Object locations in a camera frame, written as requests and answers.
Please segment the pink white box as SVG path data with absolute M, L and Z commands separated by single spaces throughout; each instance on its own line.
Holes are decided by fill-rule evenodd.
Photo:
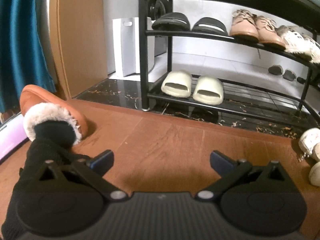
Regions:
M 23 115 L 21 113 L 17 113 L 1 124 L 1 164 L 28 140 L 23 128 Z

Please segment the teal curtain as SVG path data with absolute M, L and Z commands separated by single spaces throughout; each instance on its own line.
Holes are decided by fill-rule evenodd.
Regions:
M 55 92 L 37 30 L 36 0 L 1 0 L 1 112 L 19 105 L 26 85 Z

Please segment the pink cross-strap mule shoe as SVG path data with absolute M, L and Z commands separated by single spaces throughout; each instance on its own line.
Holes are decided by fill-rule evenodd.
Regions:
M 320 162 L 317 162 L 309 172 L 309 181 L 313 186 L 320 187 Z

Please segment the pale green slide slipper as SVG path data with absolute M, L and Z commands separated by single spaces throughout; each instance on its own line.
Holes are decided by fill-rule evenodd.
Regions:
M 223 83 L 219 79 L 211 76 L 201 76 L 198 78 L 193 92 L 193 99 L 195 101 L 207 105 L 220 105 L 223 102 L 223 98 Z
M 192 75 L 185 70 L 171 71 L 162 82 L 161 91 L 176 98 L 191 95 Z

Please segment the black slide sandal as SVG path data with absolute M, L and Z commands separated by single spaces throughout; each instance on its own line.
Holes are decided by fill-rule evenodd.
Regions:
M 155 20 L 152 24 L 152 29 L 161 31 L 190 31 L 190 23 L 185 14 L 171 12 Z
M 228 36 L 228 32 L 225 25 L 221 21 L 211 17 L 203 17 L 199 19 L 194 24 L 191 31 L 197 33 Z

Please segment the white floral pearl flat shoe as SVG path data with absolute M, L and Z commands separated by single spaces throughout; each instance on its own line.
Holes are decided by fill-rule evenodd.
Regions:
M 301 160 L 312 158 L 319 161 L 319 128 L 311 128 L 305 131 L 300 137 L 298 145 L 303 152 Z

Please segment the white paper bag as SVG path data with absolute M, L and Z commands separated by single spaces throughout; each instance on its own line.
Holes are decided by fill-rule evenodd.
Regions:
M 122 77 L 140 73 L 139 18 L 112 20 L 116 73 Z

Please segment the pink lace-up oxford shoe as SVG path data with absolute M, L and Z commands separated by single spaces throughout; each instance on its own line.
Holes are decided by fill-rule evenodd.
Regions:
M 255 18 L 255 25 L 258 31 L 260 44 L 278 50 L 285 50 L 286 45 L 276 32 L 276 23 L 274 20 L 264 16 L 258 16 Z
M 238 9 L 232 14 L 231 37 L 242 38 L 258 43 L 259 34 L 255 24 L 255 15 L 246 9 Z

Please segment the grey floor pebble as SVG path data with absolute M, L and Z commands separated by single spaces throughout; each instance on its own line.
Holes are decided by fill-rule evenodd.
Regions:
M 290 69 L 285 70 L 284 74 L 283 74 L 283 78 L 287 81 L 295 81 L 296 79 L 296 74 L 291 71 Z
M 268 68 L 268 72 L 272 75 L 280 76 L 283 75 L 283 68 L 281 65 L 272 65 Z

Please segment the orange fur-lined slipper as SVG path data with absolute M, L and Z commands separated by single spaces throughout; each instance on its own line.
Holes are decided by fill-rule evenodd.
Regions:
M 35 127 L 46 121 L 64 121 L 75 133 L 73 145 L 88 133 L 87 118 L 67 101 L 36 85 L 27 85 L 20 96 L 23 128 L 30 141 L 36 139 Z

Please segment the white grey sneaker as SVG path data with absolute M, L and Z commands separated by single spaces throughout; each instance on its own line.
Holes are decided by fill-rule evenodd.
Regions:
M 304 38 L 306 44 L 309 46 L 311 51 L 311 62 L 319 65 L 320 64 L 320 48 L 319 43 L 317 43 L 313 38 L 310 36 L 303 34 L 302 37 Z
M 292 26 L 281 25 L 276 29 L 276 33 L 285 43 L 285 52 L 297 57 L 311 60 L 311 49 L 307 45 L 302 35 Z

